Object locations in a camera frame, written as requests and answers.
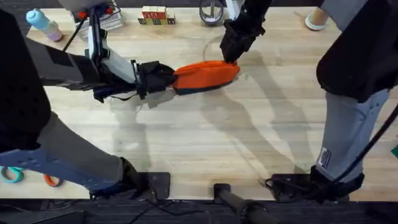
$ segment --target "orange cloth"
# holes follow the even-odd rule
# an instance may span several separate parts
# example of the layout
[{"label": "orange cloth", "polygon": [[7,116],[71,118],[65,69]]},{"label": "orange cloth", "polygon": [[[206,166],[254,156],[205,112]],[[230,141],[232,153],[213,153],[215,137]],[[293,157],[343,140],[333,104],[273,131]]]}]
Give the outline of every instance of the orange cloth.
[{"label": "orange cloth", "polygon": [[231,83],[240,68],[222,60],[194,63],[177,69],[177,80],[172,85],[178,94],[214,90]]}]

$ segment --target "wooden block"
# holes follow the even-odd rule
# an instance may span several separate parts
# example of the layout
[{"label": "wooden block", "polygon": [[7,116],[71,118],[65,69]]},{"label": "wooden block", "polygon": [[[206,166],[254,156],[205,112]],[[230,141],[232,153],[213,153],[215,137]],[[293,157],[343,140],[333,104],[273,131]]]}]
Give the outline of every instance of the wooden block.
[{"label": "wooden block", "polygon": [[168,14],[167,15],[167,24],[168,25],[175,25],[175,14]]},{"label": "wooden block", "polygon": [[141,25],[146,25],[146,24],[147,24],[147,21],[145,20],[145,18],[144,18],[143,15],[139,15],[139,16],[138,16],[138,22],[139,22]]},{"label": "wooden block", "polygon": [[145,18],[148,25],[154,25],[154,21],[151,18]]},{"label": "wooden block", "polygon": [[160,19],[152,19],[154,21],[154,25],[162,25]]},{"label": "wooden block", "polygon": [[166,19],[167,15],[166,15],[166,7],[164,6],[159,6],[157,8],[157,18],[158,19]]},{"label": "wooden block", "polygon": [[150,6],[142,7],[142,16],[144,16],[144,18],[150,18]]},{"label": "wooden block", "polygon": [[157,17],[157,6],[151,6],[150,7],[150,12],[149,12],[149,17],[151,18],[151,19],[158,19],[158,17]]}]

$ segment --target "black cable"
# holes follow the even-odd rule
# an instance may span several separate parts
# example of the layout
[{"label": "black cable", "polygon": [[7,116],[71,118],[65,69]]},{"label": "black cable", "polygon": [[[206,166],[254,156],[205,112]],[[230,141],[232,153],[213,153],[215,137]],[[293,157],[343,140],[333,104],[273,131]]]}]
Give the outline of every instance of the black cable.
[{"label": "black cable", "polygon": [[83,23],[86,21],[87,17],[88,17],[88,13],[86,13],[86,15],[84,16],[84,18],[81,19],[79,25],[76,27],[74,33],[73,33],[72,36],[69,38],[67,44],[63,47],[63,49],[62,49],[63,52],[66,52],[66,51],[67,51],[69,45],[72,43],[72,41],[73,41],[74,38],[76,37],[76,35],[77,35],[77,33],[79,32],[79,30],[81,29]]},{"label": "black cable", "polygon": [[58,210],[62,210],[65,208],[69,208],[71,207],[74,203],[79,202],[80,200],[72,200],[70,203],[63,205],[64,203],[62,203],[62,206],[60,207],[55,207],[55,208],[46,208],[46,209],[39,209],[39,210],[29,210],[29,209],[24,209],[15,205],[6,205],[6,204],[0,204],[0,207],[9,207],[9,208],[13,208],[15,210],[18,210],[20,212],[46,212],[46,211],[58,211]]},{"label": "black cable", "polygon": [[111,98],[115,98],[115,99],[119,99],[119,100],[121,100],[121,101],[127,101],[127,100],[130,100],[133,96],[137,96],[138,95],[138,93],[136,93],[136,94],[134,94],[134,95],[132,95],[132,96],[129,96],[129,97],[127,97],[127,98],[121,98],[121,97],[118,97],[118,96],[110,96]]},{"label": "black cable", "polygon": [[[168,203],[168,204],[163,204],[163,205],[160,205],[160,206],[164,206],[164,207],[169,207],[169,206],[171,206],[172,204],[174,204],[174,202],[171,202],[171,203]],[[128,223],[126,223],[126,224],[133,224],[135,221],[137,221],[141,216],[143,216],[143,215],[145,215],[147,212],[149,212],[149,211],[151,211],[151,210],[153,210],[153,209],[155,209],[156,207],[154,207],[154,206],[152,206],[152,205],[150,205],[150,206],[148,206],[146,209],[144,209],[140,214],[138,214],[137,216],[135,216],[131,221],[129,221]]]},{"label": "black cable", "polygon": [[211,217],[211,214],[207,210],[190,210],[190,211],[187,211],[187,212],[175,213],[175,212],[171,212],[169,210],[166,210],[166,209],[162,208],[161,206],[159,206],[159,205],[157,205],[157,204],[155,204],[153,202],[150,202],[150,201],[148,201],[148,202],[151,205],[153,205],[156,208],[158,208],[159,210],[161,210],[162,212],[165,212],[165,213],[167,213],[169,215],[172,215],[174,217],[181,217],[181,216],[184,216],[184,215],[191,215],[191,214],[196,214],[196,213],[205,213],[208,216],[208,224],[212,224],[213,223],[213,219]]},{"label": "black cable", "polygon": [[120,13],[122,11],[118,6],[115,6],[115,5],[109,5],[109,6],[115,7],[118,10],[116,12],[110,14],[108,17],[100,19],[100,21],[105,21],[105,20],[109,19],[110,17],[112,17],[113,15],[116,15],[117,13]]},{"label": "black cable", "polygon": [[359,154],[359,156],[354,160],[354,162],[349,165],[349,167],[341,174],[339,175],[334,181],[330,182],[328,185],[323,186],[319,188],[318,190],[308,194],[304,195],[301,198],[296,198],[292,200],[286,200],[286,201],[281,201],[278,203],[295,203],[301,200],[306,200],[310,199],[317,194],[327,190],[329,187],[334,186],[337,184],[339,181],[344,179],[353,169],[365,158],[366,154],[372,149],[372,147],[378,142],[378,140],[381,138],[381,136],[388,130],[388,128],[391,126],[391,124],[394,122],[394,120],[398,116],[398,104],[394,108],[394,110],[391,112],[389,117],[386,119],[384,124],[381,126],[381,128],[377,131],[377,133],[373,136],[373,138],[369,141],[369,143],[365,146],[365,148],[362,150],[362,152]]}]

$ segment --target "wooden tabletop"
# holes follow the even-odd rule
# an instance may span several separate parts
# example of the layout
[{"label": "wooden tabletop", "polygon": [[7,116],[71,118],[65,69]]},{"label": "wooden tabletop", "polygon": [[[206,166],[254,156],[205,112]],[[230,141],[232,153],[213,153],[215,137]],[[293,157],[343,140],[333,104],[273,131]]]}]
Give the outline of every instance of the wooden tabletop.
[{"label": "wooden tabletop", "polygon": [[[170,90],[144,101],[108,99],[101,104],[90,91],[46,88],[52,109],[76,133],[130,160],[137,170],[170,172],[170,198],[209,199],[213,184],[229,183],[244,198],[272,200],[257,180],[308,172],[322,143],[325,92],[315,69],[340,31],[331,21],[321,32],[307,30],[303,20],[312,10],[271,8],[265,36],[238,61],[238,80],[220,90],[188,96]],[[34,29],[28,37],[61,49],[74,30],[71,18],[63,9],[43,11],[58,22],[65,40],[53,43]],[[108,45],[128,59],[159,60],[174,69],[222,60],[224,27],[205,27],[198,9],[174,12],[175,26],[144,26],[136,19],[140,9],[123,9],[127,26],[111,31]],[[68,51],[83,54],[85,47],[77,38]],[[393,91],[377,128],[397,99]],[[398,143],[397,131],[394,124],[367,156],[365,183],[352,200],[398,200],[398,159],[390,153]],[[48,187],[41,174],[26,171],[18,184],[0,182],[0,197],[88,198],[88,192],[70,182]]]}]

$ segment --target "water bottle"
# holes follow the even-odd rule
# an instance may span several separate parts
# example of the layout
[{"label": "water bottle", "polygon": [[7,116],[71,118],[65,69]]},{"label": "water bottle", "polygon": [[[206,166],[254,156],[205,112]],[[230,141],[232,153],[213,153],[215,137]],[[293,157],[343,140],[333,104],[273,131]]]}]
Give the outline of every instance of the water bottle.
[{"label": "water bottle", "polygon": [[50,40],[59,41],[62,33],[55,21],[50,21],[40,9],[33,9],[26,14],[26,21],[43,32]]}]

